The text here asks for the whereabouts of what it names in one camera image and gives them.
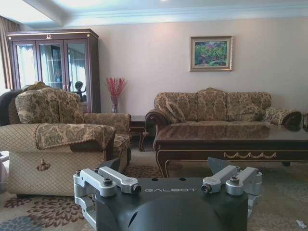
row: glass vase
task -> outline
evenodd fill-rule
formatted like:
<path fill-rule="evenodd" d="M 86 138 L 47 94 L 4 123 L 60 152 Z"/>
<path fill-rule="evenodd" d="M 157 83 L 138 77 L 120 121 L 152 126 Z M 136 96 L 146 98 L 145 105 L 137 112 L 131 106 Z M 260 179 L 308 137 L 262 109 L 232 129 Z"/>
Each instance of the glass vase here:
<path fill-rule="evenodd" d="M 117 113 L 117 98 L 111 97 L 112 108 L 111 113 Z"/>

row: logo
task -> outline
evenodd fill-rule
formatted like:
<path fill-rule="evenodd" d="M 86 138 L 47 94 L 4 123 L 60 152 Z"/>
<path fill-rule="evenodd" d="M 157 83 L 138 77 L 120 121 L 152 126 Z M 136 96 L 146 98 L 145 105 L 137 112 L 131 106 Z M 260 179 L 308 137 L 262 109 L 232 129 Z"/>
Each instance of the logo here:
<path fill-rule="evenodd" d="M 175 192 L 189 192 L 189 191 L 196 191 L 198 189 L 145 189 L 145 192 L 154 193 L 154 192 L 168 192 L 168 193 L 175 193 Z"/>

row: silver clamp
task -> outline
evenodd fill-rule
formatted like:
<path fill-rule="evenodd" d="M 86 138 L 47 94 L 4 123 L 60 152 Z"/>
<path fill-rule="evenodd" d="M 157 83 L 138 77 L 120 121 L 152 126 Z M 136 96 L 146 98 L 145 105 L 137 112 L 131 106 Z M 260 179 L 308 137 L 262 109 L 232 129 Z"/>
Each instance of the silver clamp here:
<path fill-rule="evenodd" d="M 244 192 L 248 194 L 249 218 L 261 198 L 262 173 L 253 167 L 241 171 L 239 167 L 228 165 L 215 175 L 203 178 L 201 189 L 206 194 L 217 193 L 223 184 L 226 184 L 226 192 L 231 196 L 240 196 Z"/>
<path fill-rule="evenodd" d="M 138 195 L 141 186 L 136 178 L 129 178 L 109 167 L 98 169 L 98 173 L 84 169 L 74 176 L 75 203 L 81 206 L 82 214 L 88 223 L 96 230 L 96 214 L 94 203 L 88 197 L 89 194 L 99 193 L 102 197 L 110 197 L 116 194 L 118 186 L 123 193 Z"/>

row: beige wall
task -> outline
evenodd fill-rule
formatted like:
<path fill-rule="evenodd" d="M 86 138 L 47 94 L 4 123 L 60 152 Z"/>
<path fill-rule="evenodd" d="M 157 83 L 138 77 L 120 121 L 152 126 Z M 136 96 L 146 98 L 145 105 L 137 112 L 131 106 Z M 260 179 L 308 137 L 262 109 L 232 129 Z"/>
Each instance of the beige wall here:
<path fill-rule="evenodd" d="M 145 115 L 162 91 L 267 91 L 273 106 L 308 110 L 308 18 L 91 27 L 99 36 L 102 111 L 106 77 L 125 77 L 119 110 Z M 190 36 L 234 36 L 234 70 L 189 72 Z"/>

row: framed painting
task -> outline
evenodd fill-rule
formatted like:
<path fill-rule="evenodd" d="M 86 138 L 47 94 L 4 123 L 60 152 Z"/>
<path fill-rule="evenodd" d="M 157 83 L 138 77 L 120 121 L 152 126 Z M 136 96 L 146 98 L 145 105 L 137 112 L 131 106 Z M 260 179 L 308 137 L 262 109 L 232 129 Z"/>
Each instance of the framed painting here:
<path fill-rule="evenodd" d="M 191 37 L 190 71 L 231 71 L 233 37 Z"/>

